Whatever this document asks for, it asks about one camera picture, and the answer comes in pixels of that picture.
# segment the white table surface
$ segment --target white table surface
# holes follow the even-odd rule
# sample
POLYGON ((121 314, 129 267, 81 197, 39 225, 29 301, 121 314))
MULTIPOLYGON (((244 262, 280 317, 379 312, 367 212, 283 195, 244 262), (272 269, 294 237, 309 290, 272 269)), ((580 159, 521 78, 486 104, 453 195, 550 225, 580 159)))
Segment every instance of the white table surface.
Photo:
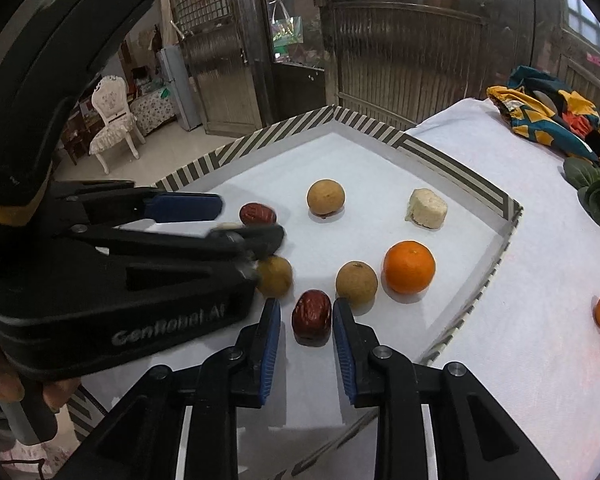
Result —
MULTIPOLYGON (((600 296, 600 228, 563 179, 562 158, 511 133, 488 102, 459 102, 409 133, 525 208, 495 279, 436 366, 465 363, 562 480, 595 479, 600 329, 592 306, 600 296)), ((146 370, 147 361, 126 366, 146 370)), ((98 382, 85 383, 98 396, 98 382)), ((325 437, 316 432, 311 443, 305 434, 298 444, 317 448, 325 437)), ((300 478, 373 478, 375 440, 372 424, 300 478)), ((275 456, 274 449, 262 452, 275 456)))

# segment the floral tablecloth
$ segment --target floral tablecloth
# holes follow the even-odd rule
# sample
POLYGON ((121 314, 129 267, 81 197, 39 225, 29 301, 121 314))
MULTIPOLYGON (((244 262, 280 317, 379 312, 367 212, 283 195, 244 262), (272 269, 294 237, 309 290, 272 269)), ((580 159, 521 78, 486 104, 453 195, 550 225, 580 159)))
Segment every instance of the floral tablecloth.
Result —
POLYGON ((176 107, 165 90, 165 86, 158 88, 140 96, 129 105, 131 113, 138 119, 138 128, 145 135, 176 115, 176 107))

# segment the refrigerator door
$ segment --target refrigerator door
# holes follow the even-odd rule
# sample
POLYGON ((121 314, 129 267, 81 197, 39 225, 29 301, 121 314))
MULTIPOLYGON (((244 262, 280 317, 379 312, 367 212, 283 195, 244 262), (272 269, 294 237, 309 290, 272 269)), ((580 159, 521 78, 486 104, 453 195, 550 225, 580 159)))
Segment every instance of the refrigerator door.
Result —
POLYGON ((202 120, 193 102, 189 87, 189 75, 177 45, 167 46, 159 53, 160 64, 171 98, 178 108, 178 124, 187 131, 200 126, 202 120))

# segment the white chair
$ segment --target white chair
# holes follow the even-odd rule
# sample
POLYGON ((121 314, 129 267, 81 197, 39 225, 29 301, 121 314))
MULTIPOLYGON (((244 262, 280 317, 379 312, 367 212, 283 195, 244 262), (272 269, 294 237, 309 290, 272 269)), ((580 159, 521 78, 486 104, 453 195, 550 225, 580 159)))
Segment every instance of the white chair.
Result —
POLYGON ((135 158, 139 158, 138 150, 131 139, 131 132, 143 144, 146 142, 144 137, 136 126, 136 117, 129 110, 129 104, 126 102, 126 82, 121 77, 115 75, 104 76, 91 96, 91 103, 104 121, 104 128, 101 129, 89 146, 89 153, 95 155, 102 167, 104 173, 109 174, 107 163, 101 153, 112 148, 121 140, 125 139, 135 158))

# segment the tiled floor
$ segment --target tiled floor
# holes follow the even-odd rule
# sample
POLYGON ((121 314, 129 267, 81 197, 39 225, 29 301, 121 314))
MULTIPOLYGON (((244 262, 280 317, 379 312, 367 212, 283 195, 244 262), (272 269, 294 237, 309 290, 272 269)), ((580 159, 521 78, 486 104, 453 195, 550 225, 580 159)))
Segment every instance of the tiled floor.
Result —
POLYGON ((126 142, 119 142, 104 152, 110 173, 104 174, 95 156, 82 156, 74 166, 69 156, 60 163, 54 173, 55 180, 88 180, 108 178, 133 180, 137 186, 150 186, 173 171, 189 164, 199 156, 211 152, 235 139, 207 135, 202 126, 186 132, 178 123, 171 122, 146 136, 146 144, 140 144, 134 136, 140 158, 135 160, 126 142))

